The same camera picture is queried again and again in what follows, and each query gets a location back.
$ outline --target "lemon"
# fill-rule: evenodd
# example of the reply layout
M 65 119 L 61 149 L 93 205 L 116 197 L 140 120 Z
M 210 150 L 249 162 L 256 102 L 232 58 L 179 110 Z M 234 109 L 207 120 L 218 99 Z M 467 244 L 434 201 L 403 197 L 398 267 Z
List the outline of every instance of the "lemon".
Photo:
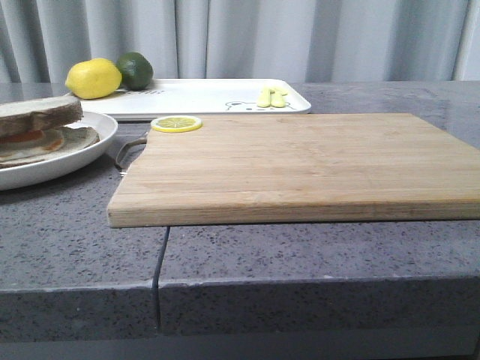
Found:
M 152 120 L 151 128 L 164 133 L 184 133 L 201 128 L 202 124 L 202 119 L 196 116 L 175 115 Z
M 153 78 L 153 68 L 139 52 L 127 52 L 116 62 L 121 72 L 121 84 L 128 90 L 143 90 Z
M 119 88 L 122 74 L 106 58 L 79 62 L 68 71 L 65 86 L 82 99 L 96 99 L 112 94 Z

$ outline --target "white curtain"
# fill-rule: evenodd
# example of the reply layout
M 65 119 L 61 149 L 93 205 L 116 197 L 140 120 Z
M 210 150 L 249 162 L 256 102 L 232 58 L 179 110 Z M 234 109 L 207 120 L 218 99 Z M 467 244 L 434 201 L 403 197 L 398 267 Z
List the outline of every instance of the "white curtain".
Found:
M 477 10 L 467 0 L 0 0 L 0 82 L 63 83 L 77 62 L 129 51 L 156 78 L 452 80 L 458 64 L 478 67 L 465 35 L 479 32 Z

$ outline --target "lemon slice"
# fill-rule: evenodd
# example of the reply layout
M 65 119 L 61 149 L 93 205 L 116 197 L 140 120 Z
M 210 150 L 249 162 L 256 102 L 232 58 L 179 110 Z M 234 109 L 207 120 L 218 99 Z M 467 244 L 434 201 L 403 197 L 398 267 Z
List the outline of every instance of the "lemon slice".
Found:
M 173 115 L 156 118 L 151 121 L 151 128 L 164 133 L 184 133 L 202 127 L 202 119 L 196 116 Z

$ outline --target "speckled stone countertop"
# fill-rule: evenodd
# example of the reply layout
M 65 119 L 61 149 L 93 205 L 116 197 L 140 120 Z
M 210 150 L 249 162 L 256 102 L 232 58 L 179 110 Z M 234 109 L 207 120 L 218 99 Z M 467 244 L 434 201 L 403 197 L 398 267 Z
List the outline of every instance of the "speckled stone countertop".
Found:
M 480 82 L 293 86 L 312 113 L 412 113 L 480 148 Z M 1 84 L 0 102 L 64 93 Z M 175 226 L 152 283 L 166 229 L 111 229 L 105 212 L 113 157 L 147 128 L 0 193 L 0 341 L 463 326 L 475 346 L 480 220 Z

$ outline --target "wooden cutting board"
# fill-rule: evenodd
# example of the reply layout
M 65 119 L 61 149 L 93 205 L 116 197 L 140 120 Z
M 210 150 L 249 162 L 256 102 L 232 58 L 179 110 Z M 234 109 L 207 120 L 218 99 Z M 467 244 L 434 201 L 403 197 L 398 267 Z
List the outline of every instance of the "wooden cutting board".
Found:
M 480 151 L 413 115 L 201 118 L 150 132 L 112 227 L 480 218 Z

